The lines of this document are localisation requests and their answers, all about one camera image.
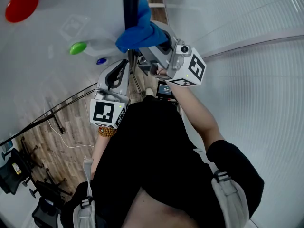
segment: screen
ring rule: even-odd
[[[172,95],[170,87],[167,85],[160,85],[158,89],[158,93],[164,95]]]

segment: forearm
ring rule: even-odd
[[[103,137],[101,135],[98,135],[96,145],[92,154],[92,159],[94,160],[91,167],[91,177],[93,179],[96,168],[98,166],[98,163],[100,161],[101,156],[103,155],[105,148],[107,147],[108,143],[110,141],[109,137]]]
[[[223,139],[211,112],[195,97],[188,87],[180,87],[172,83],[168,83],[168,85],[189,122],[202,137],[206,151],[214,141]]]

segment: yellow label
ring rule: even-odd
[[[21,173],[19,166],[16,163],[12,163],[12,166],[14,167],[14,170],[17,173],[17,175],[19,175]]]

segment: wooden floor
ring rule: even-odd
[[[162,0],[150,0],[150,2],[162,3]],[[152,20],[167,23],[165,10],[162,8],[153,8]],[[135,74],[142,90],[150,87],[153,89],[154,94],[156,94],[157,81],[155,78],[144,75],[139,68],[136,69]],[[89,90],[90,89],[87,89],[79,95],[82,95]],[[142,100],[133,76],[130,76],[128,94],[132,104]],[[39,167],[35,167],[33,169],[34,180],[43,181],[47,176],[45,168],[49,168],[50,174],[56,182],[59,182],[64,178],[67,179],[67,182],[63,183],[61,186],[61,188],[67,191],[74,193],[78,184],[85,181],[82,163],[85,156],[90,157],[92,155],[94,148],[90,146],[68,148],[65,146],[60,136],[62,136],[65,143],[70,147],[85,144],[95,145],[97,127],[89,122],[90,99],[92,97],[93,94],[87,95],[57,113],[60,125],[65,128],[65,133],[63,135],[55,133],[55,131],[51,129],[49,123],[44,122],[17,138],[20,143],[21,137],[24,136],[30,150],[36,145],[38,146],[38,149],[36,149],[34,153],[34,157],[37,162],[44,164],[44,168],[40,169]],[[53,119],[50,120],[50,124],[59,132]],[[70,199],[69,196],[65,195],[64,198],[66,201]]]

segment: bare skin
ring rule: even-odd
[[[217,140],[224,139],[209,110],[193,95],[188,88],[168,83],[174,96],[183,108],[194,129],[201,136],[205,150]],[[94,176],[99,160],[109,142],[109,138],[98,136],[92,158],[91,174]],[[153,199],[145,190],[140,189],[135,197],[123,228],[197,228],[197,224],[184,211],[175,209]]]

